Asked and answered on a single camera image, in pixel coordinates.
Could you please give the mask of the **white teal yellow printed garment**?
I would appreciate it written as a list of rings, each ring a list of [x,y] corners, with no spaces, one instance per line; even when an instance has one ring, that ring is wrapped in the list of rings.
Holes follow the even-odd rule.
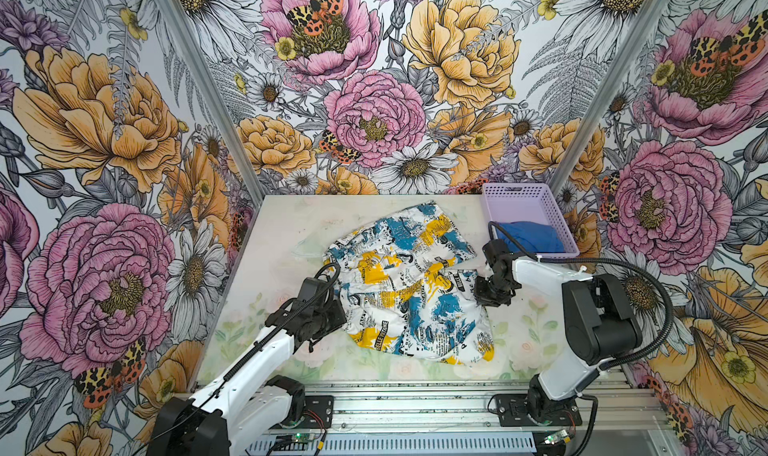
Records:
[[[476,251],[433,201],[407,207],[334,241],[344,330],[364,349],[452,365],[490,361],[494,338],[474,294]]]

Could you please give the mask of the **lavender plastic laundry basket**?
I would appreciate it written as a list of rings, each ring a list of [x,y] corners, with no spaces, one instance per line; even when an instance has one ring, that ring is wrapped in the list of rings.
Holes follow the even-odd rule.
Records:
[[[484,214],[497,223],[530,222],[549,226],[563,246],[545,257],[571,258],[580,254],[549,186],[544,183],[486,183],[482,186]]]

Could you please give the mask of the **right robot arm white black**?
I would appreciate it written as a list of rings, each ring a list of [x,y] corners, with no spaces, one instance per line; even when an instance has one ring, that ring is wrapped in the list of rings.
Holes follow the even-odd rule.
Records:
[[[566,348],[535,375],[524,399],[526,414],[543,424],[569,410],[601,373],[600,365],[642,345],[643,336],[621,281],[611,274],[574,271],[539,258],[512,253],[493,239],[482,248],[491,275],[476,278],[474,295],[487,307],[509,305],[529,287],[563,310]]]

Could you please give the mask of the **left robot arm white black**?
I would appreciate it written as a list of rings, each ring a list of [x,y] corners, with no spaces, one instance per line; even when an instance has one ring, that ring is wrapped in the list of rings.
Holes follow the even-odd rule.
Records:
[[[304,387],[274,371],[304,344],[345,325],[335,295],[339,267],[323,266],[299,294],[266,317],[255,341],[222,374],[158,412],[147,455],[240,455],[265,431],[302,418]]]

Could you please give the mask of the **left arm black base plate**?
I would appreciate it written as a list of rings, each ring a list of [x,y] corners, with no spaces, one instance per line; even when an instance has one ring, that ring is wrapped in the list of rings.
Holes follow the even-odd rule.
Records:
[[[308,430],[330,429],[334,417],[335,398],[330,395],[310,395],[304,397],[301,413],[294,411],[292,404],[288,416],[281,422],[269,427],[270,430]]]

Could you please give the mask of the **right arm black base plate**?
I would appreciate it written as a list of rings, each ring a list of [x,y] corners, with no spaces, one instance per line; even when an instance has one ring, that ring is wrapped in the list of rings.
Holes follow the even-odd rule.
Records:
[[[498,418],[502,427],[583,424],[574,398],[552,401],[538,393],[502,393],[491,397],[487,410]]]

